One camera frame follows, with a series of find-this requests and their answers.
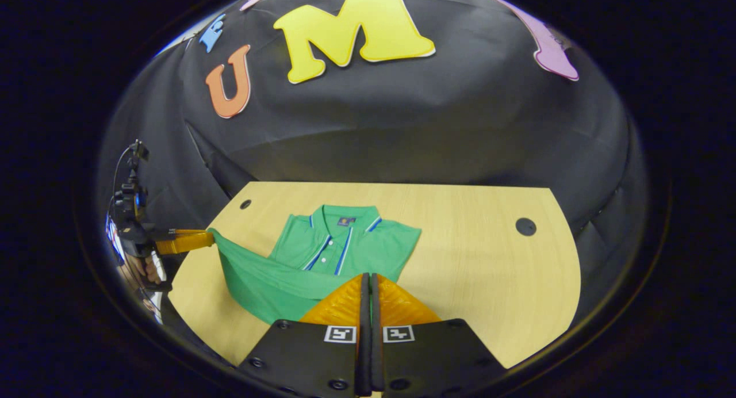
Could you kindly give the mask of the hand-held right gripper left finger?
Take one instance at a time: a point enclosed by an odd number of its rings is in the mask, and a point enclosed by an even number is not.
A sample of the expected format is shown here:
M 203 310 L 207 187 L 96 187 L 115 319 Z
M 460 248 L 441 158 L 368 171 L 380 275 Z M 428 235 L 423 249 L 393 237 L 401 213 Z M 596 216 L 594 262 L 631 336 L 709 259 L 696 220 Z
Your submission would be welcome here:
M 370 396 L 370 275 L 353 277 L 301 320 L 276 320 L 237 369 L 287 395 Z

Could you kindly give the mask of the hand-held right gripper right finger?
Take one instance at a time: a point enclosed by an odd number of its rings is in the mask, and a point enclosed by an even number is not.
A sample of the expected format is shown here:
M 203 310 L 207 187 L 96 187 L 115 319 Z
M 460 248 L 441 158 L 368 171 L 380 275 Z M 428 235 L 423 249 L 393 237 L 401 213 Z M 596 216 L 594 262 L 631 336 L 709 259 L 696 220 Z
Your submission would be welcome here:
M 463 319 L 440 319 L 389 278 L 370 276 L 370 387 L 383 397 L 460 397 L 505 367 Z

